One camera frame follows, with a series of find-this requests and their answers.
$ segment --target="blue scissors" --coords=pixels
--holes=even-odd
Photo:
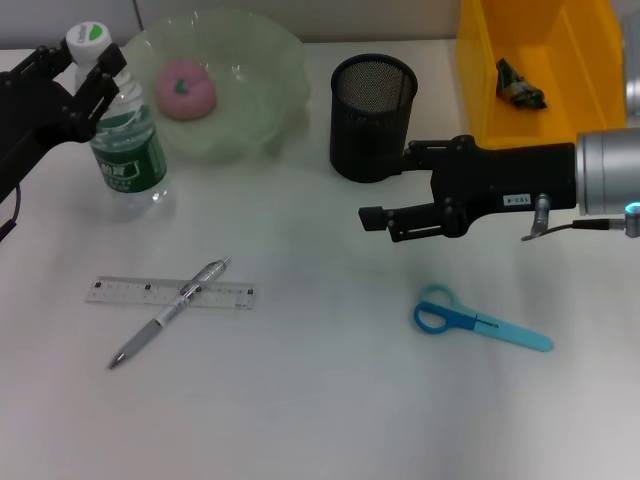
[[[442,292],[449,297],[448,306],[429,301],[432,294],[436,292]],[[480,335],[497,338],[540,352],[553,350],[553,342],[549,337],[472,310],[460,303],[455,292],[445,285],[429,285],[422,290],[420,300],[421,302],[413,312],[413,318],[418,326],[427,333],[439,334],[453,327],[464,328]],[[430,327],[420,318],[421,312],[432,313],[444,318],[444,325]]]

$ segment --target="yellow bin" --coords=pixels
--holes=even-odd
[[[622,37],[609,0],[462,0],[456,46],[472,135],[484,148],[575,142],[626,124]],[[549,108],[496,97],[505,58]]]

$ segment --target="scissor blade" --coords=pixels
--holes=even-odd
[[[553,350],[553,342],[549,337],[488,315],[478,315],[476,317],[473,331],[487,337],[532,348],[539,352]]]

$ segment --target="bottle cap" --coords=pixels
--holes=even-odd
[[[79,65],[96,63],[111,43],[109,30],[99,22],[82,22],[67,32],[69,52]]]

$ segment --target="pink ball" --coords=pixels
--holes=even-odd
[[[216,89],[207,71],[192,60],[176,60],[156,78],[160,111],[177,120],[194,120],[216,106]]]

